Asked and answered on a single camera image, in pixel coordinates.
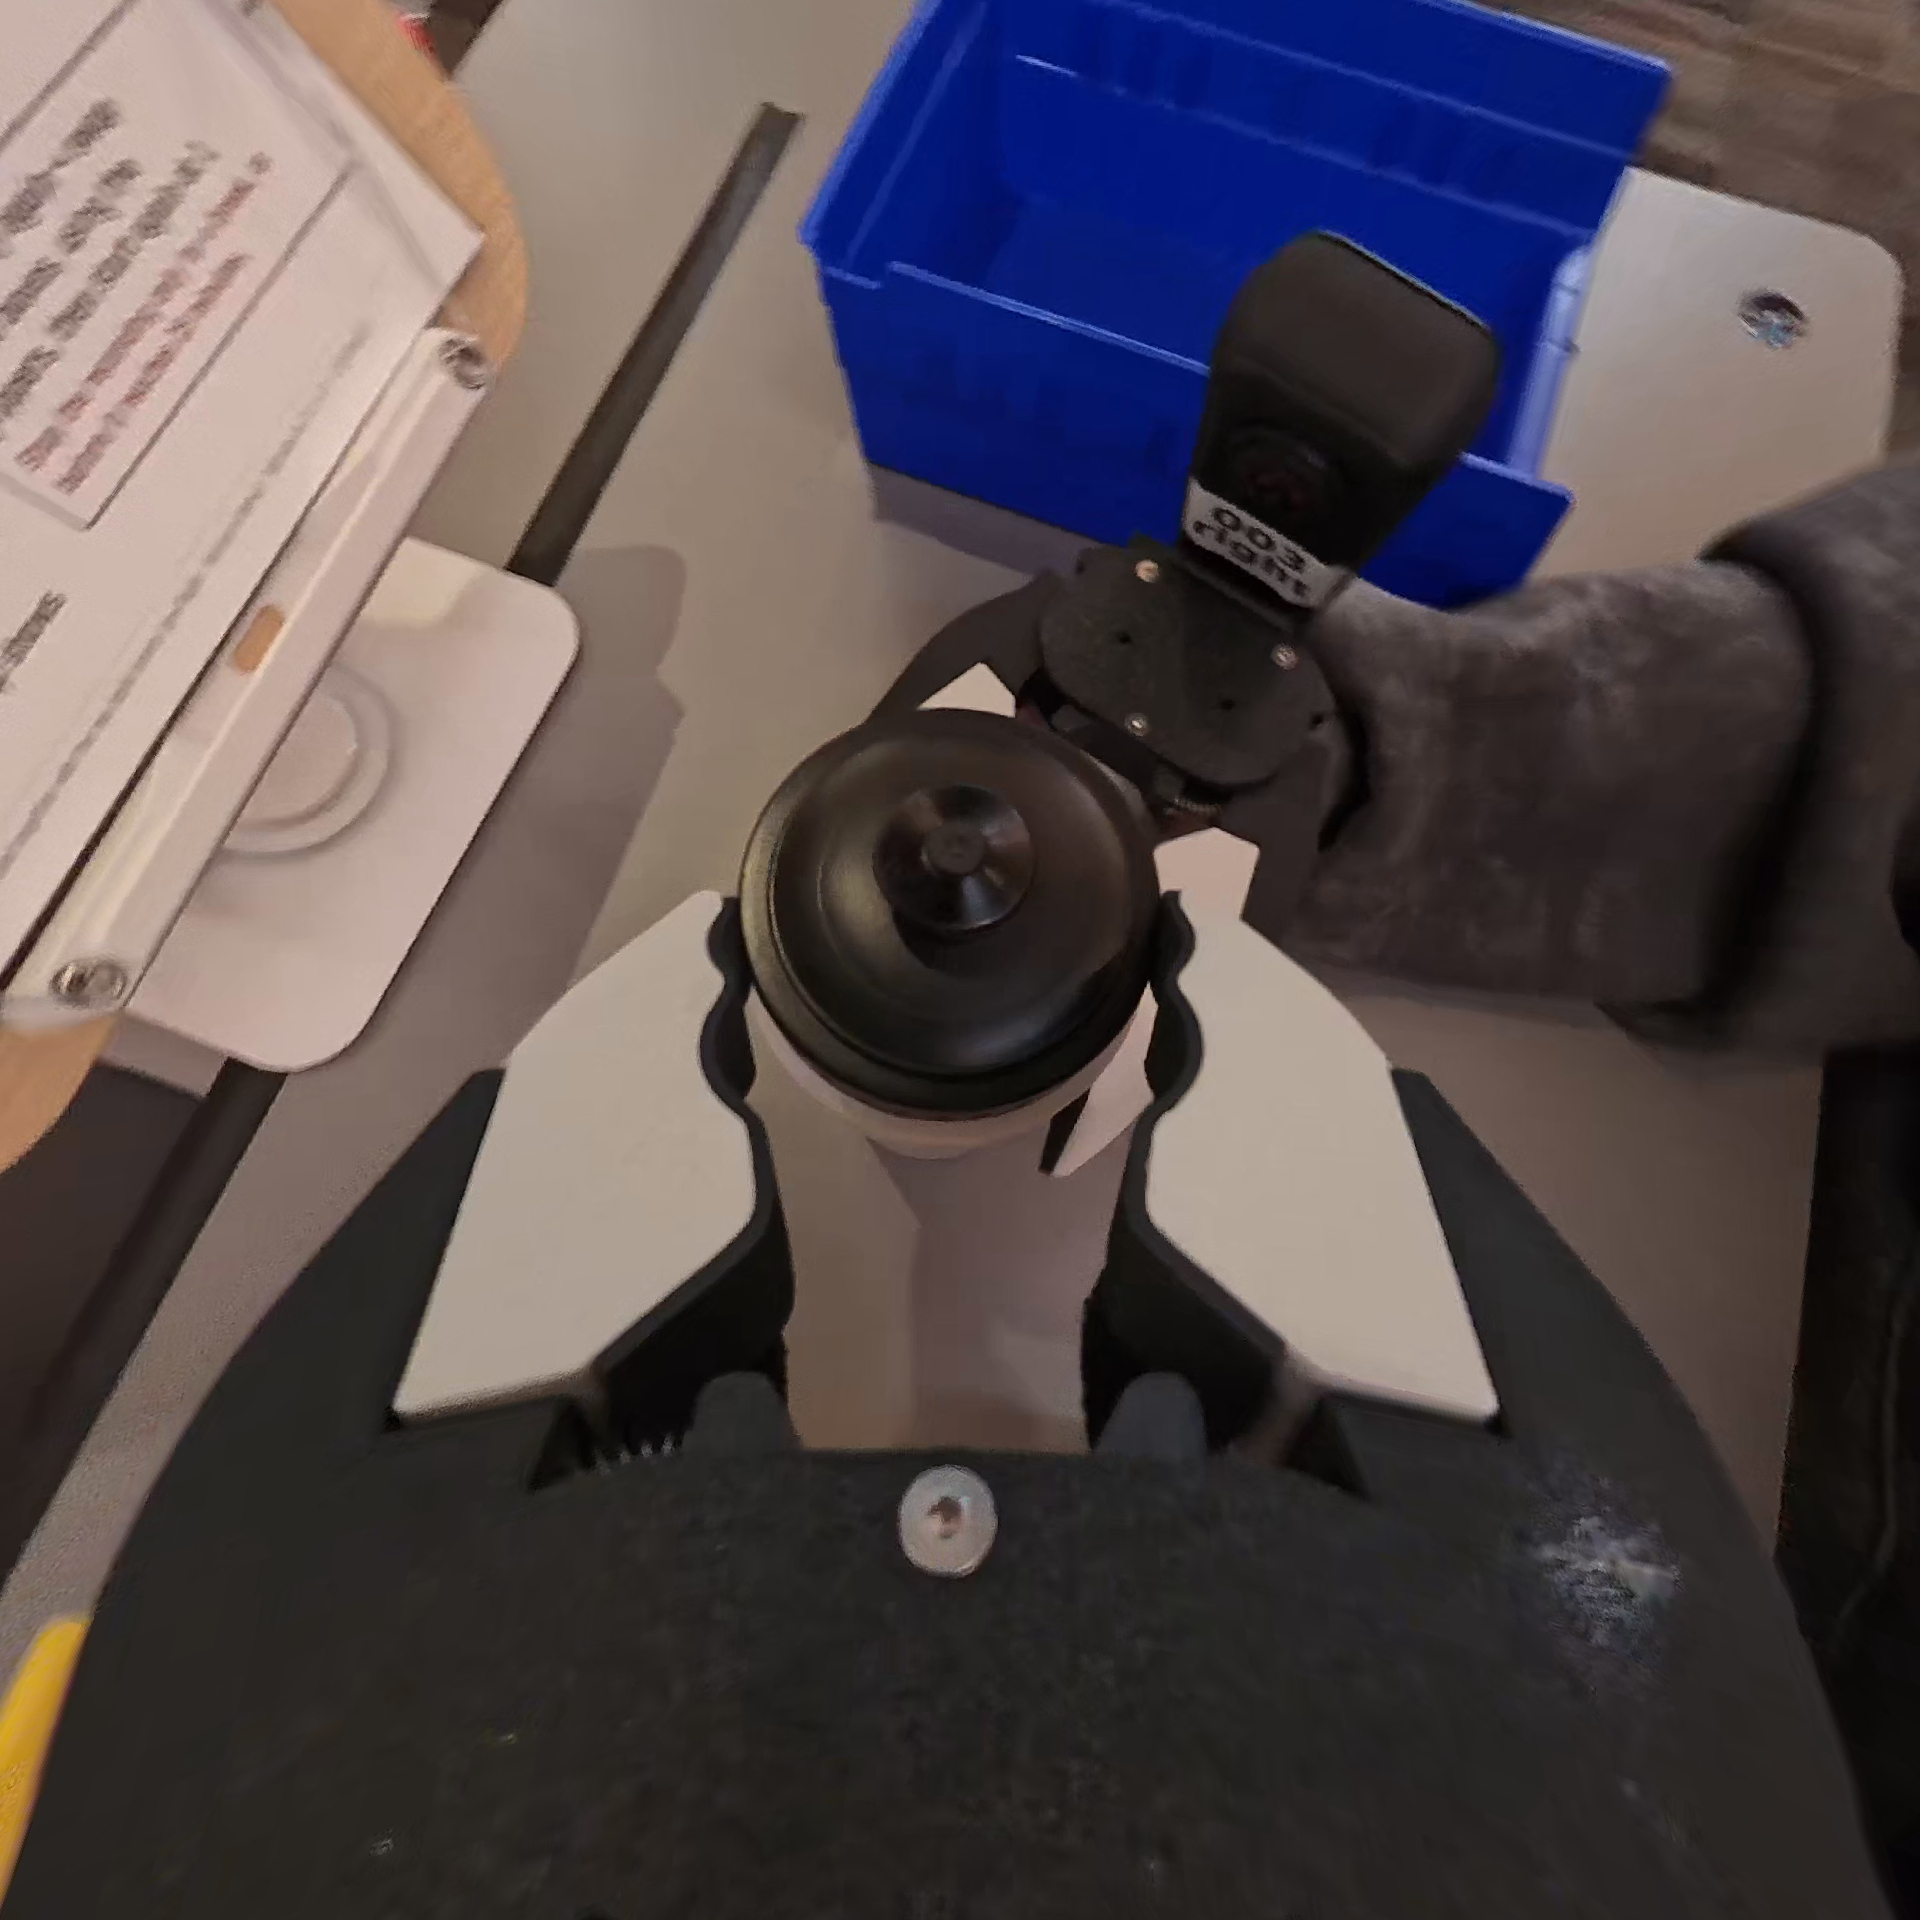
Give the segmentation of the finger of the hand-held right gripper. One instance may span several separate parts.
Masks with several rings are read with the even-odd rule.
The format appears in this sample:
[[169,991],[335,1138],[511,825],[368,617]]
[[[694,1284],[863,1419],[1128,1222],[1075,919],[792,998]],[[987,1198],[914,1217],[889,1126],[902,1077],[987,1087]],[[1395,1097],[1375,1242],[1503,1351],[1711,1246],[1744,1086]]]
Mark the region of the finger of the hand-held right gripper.
[[1016,719],[1025,726],[1053,731],[1050,715],[1040,705],[1008,687],[990,665],[974,665],[949,683],[935,687],[920,706],[920,713],[987,713]]
[[[1181,895],[1189,913],[1241,919],[1257,871],[1257,847],[1230,831],[1189,831],[1157,851],[1159,883],[1166,895]],[[1043,1173],[1057,1179],[1075,1175],[1117,1141],[1125,1138],[1152,1102],[1145,1060],[1159,1006],[1145,991],[1135,1020],[1089,1090],[1077,1094],[1047,1125]]]

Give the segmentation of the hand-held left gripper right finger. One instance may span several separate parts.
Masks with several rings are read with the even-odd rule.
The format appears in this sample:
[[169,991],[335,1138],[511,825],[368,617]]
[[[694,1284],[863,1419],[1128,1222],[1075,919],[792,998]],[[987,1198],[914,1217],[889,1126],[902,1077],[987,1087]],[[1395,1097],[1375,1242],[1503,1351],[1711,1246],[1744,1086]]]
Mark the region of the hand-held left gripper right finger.
[[1161,903],[1149,1102],[1085,1307],[1097,1447],[1138,1378],[1213,1451],[1290,1401],[1482,1429],[1499,1397],[1402,1087],[1355,1014],[1241,919]]

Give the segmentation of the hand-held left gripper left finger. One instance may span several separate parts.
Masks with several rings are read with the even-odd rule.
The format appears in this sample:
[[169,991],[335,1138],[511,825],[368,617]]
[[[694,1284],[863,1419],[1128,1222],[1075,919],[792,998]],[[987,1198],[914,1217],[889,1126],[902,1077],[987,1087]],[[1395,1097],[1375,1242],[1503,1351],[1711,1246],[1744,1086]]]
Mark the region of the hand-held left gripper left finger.
[[398,1378],[403,1422],[565,1401],[618,1450],[657,1450],[721,1377],[785,1397],[794,1257],[743,949],[736,901],[691,895],[517,1045]]

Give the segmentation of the black bottle lid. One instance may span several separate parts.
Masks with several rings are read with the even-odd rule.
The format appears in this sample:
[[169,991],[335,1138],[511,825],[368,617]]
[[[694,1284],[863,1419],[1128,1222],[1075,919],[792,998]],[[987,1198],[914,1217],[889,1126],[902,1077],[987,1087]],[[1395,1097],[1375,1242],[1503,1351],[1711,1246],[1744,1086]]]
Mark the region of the black bottle lid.
[[755,990],[825,1082],[909,1117],[1022,1108],[1097,1066],[1161,913],[1138,794],[1013,715],[879,718],[809,755],[738,874]]

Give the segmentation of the white plastic bottle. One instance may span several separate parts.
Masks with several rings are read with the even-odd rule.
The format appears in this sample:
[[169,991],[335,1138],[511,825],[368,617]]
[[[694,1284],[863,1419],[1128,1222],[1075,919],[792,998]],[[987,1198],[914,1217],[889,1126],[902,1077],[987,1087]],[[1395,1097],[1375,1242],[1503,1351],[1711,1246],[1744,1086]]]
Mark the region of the white plastic bottle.
[[957,1161],[1029,1135],[1040,1138],[1040,1171],[1066,1179],[1125,1138],[1151,1102],[1145,1051],[1155,1003],[1136,1010],[1120,1037],[1071,1082],[1022,1107],[971,1117],[934,1117],[886,1111],[823,1077],[765,1006],[753,998],[750,1030],[765,1060],[774,1060],[814,1107],[861,1135],[912,1161]]

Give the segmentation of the blue plastic bin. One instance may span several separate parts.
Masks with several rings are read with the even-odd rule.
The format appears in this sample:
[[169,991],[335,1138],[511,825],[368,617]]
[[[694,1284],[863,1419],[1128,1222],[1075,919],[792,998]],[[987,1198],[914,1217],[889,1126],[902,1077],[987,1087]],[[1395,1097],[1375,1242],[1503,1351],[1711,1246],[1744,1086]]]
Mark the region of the blue plastic bin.
[[922,4],[801,228],[872,466],[1175,537],[1247,277],[1330,230],[1499,341],[1494,414],[1363,578],[1511,593],[1597,237],[1666,62],[1448,2]]

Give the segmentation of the yellow plastic bin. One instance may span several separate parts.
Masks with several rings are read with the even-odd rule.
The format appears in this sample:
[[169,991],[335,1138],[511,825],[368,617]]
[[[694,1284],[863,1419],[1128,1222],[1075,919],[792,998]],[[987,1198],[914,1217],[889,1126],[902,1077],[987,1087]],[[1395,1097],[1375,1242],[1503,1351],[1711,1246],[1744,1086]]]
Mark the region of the yellow plastic bin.
[[13,1857],[29,1830],[47,1756],[90,1631],[88,1615],[48,1620],[5,1692],[3,1702],[3,1842]]

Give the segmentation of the person's right forearm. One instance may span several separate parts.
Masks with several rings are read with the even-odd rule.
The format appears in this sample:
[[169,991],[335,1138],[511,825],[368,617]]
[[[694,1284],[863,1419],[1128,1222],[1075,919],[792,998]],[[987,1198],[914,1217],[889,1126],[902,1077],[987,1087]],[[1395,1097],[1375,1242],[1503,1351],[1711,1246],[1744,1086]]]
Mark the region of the person's right forearm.
[[1918,1030],[1917,460],[1477,609],[1318,630],[1355,788],[1288,947],[1650,1041]]

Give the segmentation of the instruction sheet on stand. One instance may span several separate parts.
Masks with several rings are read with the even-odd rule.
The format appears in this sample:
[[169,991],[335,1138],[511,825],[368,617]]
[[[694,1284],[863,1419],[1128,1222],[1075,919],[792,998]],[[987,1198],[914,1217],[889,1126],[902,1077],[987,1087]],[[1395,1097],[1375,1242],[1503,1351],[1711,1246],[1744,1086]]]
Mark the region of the instruction sheet on stand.
[[5,1166],[112,1030],[301,1073],[368,1028],[578,655],[547,587],[417,539],[527,318],[512,196],[390,4],[267,6],[479,252],[63,894],[5,950]]

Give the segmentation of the person's leg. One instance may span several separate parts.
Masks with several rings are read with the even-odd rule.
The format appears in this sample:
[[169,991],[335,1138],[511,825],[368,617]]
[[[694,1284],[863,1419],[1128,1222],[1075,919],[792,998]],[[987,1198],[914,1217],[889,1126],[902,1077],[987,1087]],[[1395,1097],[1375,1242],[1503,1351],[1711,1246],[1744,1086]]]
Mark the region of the person's leg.
[[1873,1821],[1917,1826],[1918,1055],[1829,1060],[1779,1558]]

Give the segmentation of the printed instruction sheet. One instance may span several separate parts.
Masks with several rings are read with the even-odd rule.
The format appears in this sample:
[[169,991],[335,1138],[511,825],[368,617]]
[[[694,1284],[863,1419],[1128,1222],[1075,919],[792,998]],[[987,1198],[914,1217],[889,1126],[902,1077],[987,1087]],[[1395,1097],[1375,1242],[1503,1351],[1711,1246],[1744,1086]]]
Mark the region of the printed instruction sheet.
[[267,6],[3,6],[5,953],[479,228]]

